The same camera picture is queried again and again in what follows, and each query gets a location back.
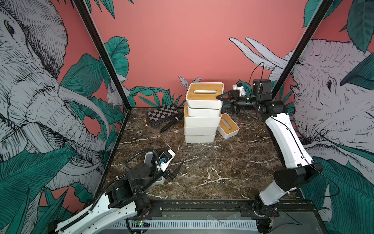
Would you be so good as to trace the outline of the small bamboo lid tissue box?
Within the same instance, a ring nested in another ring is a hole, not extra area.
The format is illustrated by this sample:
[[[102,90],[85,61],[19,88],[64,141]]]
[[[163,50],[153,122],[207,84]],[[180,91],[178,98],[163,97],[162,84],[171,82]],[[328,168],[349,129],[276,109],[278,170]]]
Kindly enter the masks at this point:
[[[217,130],[224,139],[228,139],[236,136],[240,128],[228,114],[222,114]]]

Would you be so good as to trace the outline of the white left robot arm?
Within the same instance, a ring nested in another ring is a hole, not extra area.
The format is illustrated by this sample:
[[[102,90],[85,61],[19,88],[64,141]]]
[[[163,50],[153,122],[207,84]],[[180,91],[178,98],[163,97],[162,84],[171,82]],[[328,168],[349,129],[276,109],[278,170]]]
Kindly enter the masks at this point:
[[[161,177],[174,179],[180,169],[168,169],[175,153],[170,147],[140,151],[123,163],[127,172],[112,180],[94,202],[73,217],[48,224],[49,234],[96,234],[123,219],[147,216],[146,194]]]

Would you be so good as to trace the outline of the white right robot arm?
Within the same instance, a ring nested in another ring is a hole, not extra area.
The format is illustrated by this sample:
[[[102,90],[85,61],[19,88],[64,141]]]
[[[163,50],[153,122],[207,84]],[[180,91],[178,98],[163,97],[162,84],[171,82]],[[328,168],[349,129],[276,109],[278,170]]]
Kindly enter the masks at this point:
[[[266,124],[284,169],[276,171],[273,181],[256,195],[252,209],[259,217],[272,215],[278,200],[309,182],[323,171],[323,166],[313,162],[292,126],[284,103],[272,100],[270,93],[245,97],[238,90],[231,90],[216,98],[229,104],[232,113],[241,108],[255,110]]]

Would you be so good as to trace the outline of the yellow lid tissue box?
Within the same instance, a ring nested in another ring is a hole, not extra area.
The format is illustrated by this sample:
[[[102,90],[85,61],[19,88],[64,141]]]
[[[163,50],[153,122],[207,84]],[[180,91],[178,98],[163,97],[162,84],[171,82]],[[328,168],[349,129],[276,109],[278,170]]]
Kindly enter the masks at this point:
[[[184,126],[186,136],[212,136],[216,134],[217,127],[186,127]]]

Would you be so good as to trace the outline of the large bamboo lid tissue box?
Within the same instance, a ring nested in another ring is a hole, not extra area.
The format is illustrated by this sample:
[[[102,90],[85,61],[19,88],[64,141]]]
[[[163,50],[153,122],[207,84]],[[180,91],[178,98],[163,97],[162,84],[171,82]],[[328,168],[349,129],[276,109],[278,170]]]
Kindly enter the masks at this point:
[[[218,118],[190,117],[184,108],[184,123],[186,127],[218,127],[222,114]]]

